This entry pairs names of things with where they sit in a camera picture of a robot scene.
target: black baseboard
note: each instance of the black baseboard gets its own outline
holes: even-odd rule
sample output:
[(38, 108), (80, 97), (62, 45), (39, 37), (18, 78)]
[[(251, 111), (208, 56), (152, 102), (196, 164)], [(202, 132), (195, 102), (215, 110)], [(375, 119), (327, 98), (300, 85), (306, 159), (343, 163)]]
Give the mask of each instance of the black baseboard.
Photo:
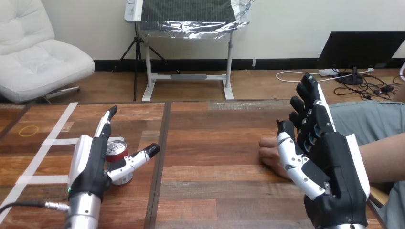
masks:
[[(135, 69), (135, 60), (94, 60), (96, 71), (132, 72)], [(405, 58), (392, 58), (383, 68), (401, 68)], [(289, 70), (289, 69), (314, 69), (317, 68), (317, 58), (297, 59), (253, 59), (232, 60), (232, 70)], [(225, 71), (224, 60), (151, 60), (154, 72), (175, 71)], [(138, 71), (145, 72), (145, 60), (138, 62)]]

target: red can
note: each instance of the red can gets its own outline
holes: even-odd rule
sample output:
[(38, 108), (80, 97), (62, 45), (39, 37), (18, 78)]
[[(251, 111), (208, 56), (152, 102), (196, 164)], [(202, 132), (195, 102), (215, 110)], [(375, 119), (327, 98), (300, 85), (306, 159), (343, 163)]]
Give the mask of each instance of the red can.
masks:
[[(128, 156), (127, 144), (121, 140), (111, 141), (107, 144), (106, 161), (108, 165), (114, 163), (124, 157)], [(129, 182), (133, 177), (133, 173), (130, 173), (118, 181), (113, 182), (114, 185), (123, 185)]]

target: white wall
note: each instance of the white wall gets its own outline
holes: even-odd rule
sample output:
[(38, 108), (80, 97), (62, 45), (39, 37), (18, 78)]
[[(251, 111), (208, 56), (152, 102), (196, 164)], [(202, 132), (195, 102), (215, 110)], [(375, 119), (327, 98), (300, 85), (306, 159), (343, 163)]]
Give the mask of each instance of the white wall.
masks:
[[(119, 59), (135, 35), (125, 0), (42, 2), (56, 38), (93, 59)], [(250, 10), (251, 23), (234, 34), (234, 59), (318, 58), (331, 31), (405, 30), (405, 0), (255, 0)], [(150, 44), (167, 59), (226, 59), (227, 39)], [(405, 57), (405, 43), (394, 57)]]

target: white cable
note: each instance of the white cable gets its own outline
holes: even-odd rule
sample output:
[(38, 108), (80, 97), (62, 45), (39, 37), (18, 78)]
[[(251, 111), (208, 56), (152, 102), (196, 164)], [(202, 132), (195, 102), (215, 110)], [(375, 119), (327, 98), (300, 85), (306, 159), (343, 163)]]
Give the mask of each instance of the white cable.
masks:
[(401, 77), (401, 80), (405, 81), (405, 77), (404, 77), (404, 69), (405, 69), (405, 62), (404, 65), (402, 65), (401, 70), (399, 70), (399, 77)]
[[(369, 72), (372, 72), (372, 71), (374, 71), (374, 69), (369, 68), (367, 71), (359, 72), (358, 74), (369, 73)], [(277, 74), (276, 74), (276, 78), (277, 78), (277, 79), (279, 79), (279, 80), (281, 80), (281, 81), (283, 81), (283, 82), (288, 82), (288, 83), (300, 83), (301, 81), (283, 80), (283, 79), (280, 79), (280, 78), (278, 77), (278, 75), (280, 75), (280, 74), (282, 74), (282, 73), (300, 73), (300, 74), (305, 74), (305, 73), (303, 73), (303, 72), (294, 72), (294, 71), (283, 71), (283, 72), (280, 72), (280, 73), (277, 73)], [(311, 75), (319, 75), (319, 73), (310, 73), (310, 74), (311, 74)], [(324, 81), (328, 81), (328, 80), (336, 80), (336, 79), (348, 77), (348, 76), (351, 76), (351, 75), (352, 75), (352, 74), (344, 75), (344, 76), (339, 76), (339, 77), (335, 77), (335, 78), (329, 78), (329, 79), (325, 79), (325, 80), (318, 80), (318, 82), (324, 82)]]

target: robotic hand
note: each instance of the robotic hand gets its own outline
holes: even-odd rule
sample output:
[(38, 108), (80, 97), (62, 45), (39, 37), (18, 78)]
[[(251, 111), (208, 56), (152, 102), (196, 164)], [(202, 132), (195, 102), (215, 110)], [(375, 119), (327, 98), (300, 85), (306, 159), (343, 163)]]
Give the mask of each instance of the robotic hand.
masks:
[[(278, 121), (278, 152), (284, 169), (304, 192), (316, 229), (363, 229), (370, 186), (354, 134), (336, 132), (329, 106), (306, 73), (291, 105), (290, 121)], [(294, 127), (298, 130), (295, 138)]]
[(68, 179), (66, 229), (96, 229), (104, 191), (113, 181), (133, 172), (160, 151), (157, 144), (151, 144), (104, 170), (110, 121), (117, 109), (117, 106), (110, 108), (101, 118), (94, 137), (82, 135), (77, 141)]

